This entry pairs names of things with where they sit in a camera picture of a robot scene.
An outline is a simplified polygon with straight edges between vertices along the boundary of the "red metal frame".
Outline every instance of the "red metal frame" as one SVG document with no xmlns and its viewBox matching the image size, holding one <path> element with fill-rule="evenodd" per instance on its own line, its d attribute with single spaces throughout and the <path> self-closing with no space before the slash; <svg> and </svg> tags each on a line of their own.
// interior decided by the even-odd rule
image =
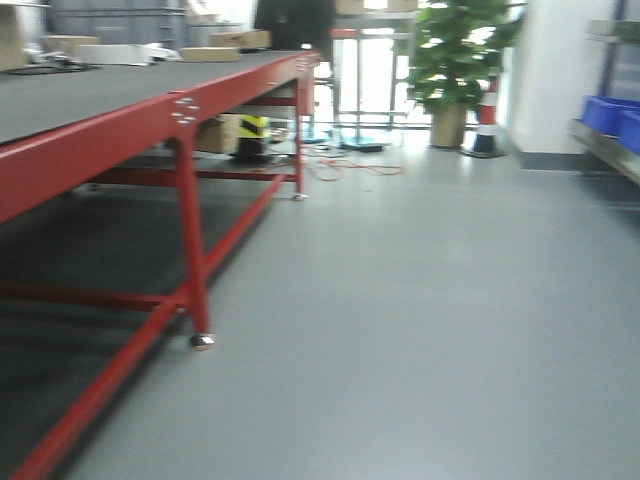
<svg viewBox="0 0 640 480">
<path fill-rule="evenodd" d="M 179 193 L 187 262 L 186 278 L 170 295 L 0 285 L 0 297 L 150 312 L 144 324 L 15 470 L 11 480 L 40 480 L 51 473 L 176 313 L 186 310 L 193 319 L 195 332 L 209 332 L 207 277 L 238 244 L 283 182 L 295 183 L 296 192 L 302 192 L 299 117 L 313 108 L 312 68 L 317 61 L 314 52 L 292 53 L 264 66 L 0 146 L 0 224 L 87 181 L 175 187 Z M 257 98 L 286 84 L 293 86 L 293 98 Z M 194 169 L 192 159 L 198 124 L 244 103 L 295 107 L 293 174 Z M 175 170 L 114 168 L 167 139 L 171 139 L 174 148 Z M 208 252 L 203 251 L 202 245 L 198 177 L 270 182 Z"/>
</svg>

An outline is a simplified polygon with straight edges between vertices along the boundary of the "plant pot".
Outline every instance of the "plant pot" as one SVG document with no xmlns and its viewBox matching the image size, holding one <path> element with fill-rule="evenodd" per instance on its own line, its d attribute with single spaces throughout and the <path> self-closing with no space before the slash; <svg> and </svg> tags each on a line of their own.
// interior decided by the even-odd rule
<svg viewBox="0 0 640 480">
<path fill-rule="evenodd" d="M 460 148 L 464 140 L 468 106 L 464 103 L 439 107 L 431 118 L 431 145 Z"/>
</svg>

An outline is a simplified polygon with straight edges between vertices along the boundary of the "white wall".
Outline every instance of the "white wall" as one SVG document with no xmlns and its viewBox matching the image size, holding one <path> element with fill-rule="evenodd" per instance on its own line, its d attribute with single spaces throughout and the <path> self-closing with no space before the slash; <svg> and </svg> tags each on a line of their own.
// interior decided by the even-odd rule
<svg viewBox="0 0 640 480">
<path fill-rule="evenodd" d="M 596 94 L 604 42 L 588 38 L 590 20 L 610 19 L 614 0 L 529 0 L 514 50 L 507 130 L 523 152 L 581 153 L 568 132 L 584 95 Z"/>
<path fill-rule="evenodd" d="M 243 28 L 253 26 L 257 0 L 220 0 L 218 11 L 222 20 L 242 23 Z"/>
</svg>

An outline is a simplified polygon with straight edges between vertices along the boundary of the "blue bin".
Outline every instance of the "blue bin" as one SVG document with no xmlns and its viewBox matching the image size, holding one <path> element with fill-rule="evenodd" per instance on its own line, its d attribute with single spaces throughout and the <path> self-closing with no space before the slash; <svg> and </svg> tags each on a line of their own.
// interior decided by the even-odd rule
<svg viewBox="0 0 640 480">
<path fill-rule="evenodd" d="M 604 134 L 618 137 L 623 112 L 640 112 L 640 101 L 622 98 L 586 97 L 582 123 Z"/>
<path fill-rule="evenodd" d="M 640 112 L 623 112 L 618 143 L 634 153 L 640 153 Z"/>
</svg>

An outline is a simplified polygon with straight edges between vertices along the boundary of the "traffic cone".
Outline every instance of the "traffic cone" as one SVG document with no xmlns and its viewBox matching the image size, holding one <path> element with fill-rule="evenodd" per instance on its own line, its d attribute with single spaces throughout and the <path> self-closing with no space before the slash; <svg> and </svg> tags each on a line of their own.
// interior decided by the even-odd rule
<svg viewBox="0 0 640 480">
<path fill-rule="evenodd" d="M 504 152 L 496 147 L 495 134 L 498 129 L 496 124 L 496 104 L 498 103 L 498 75 L 489 77 L 489 88 L 484 92 L 480 103 L 478 129 L 476 139 L 471 150 L 463 148 L 464 155 L 477 158 L 502 157 Z"/>
</svg>

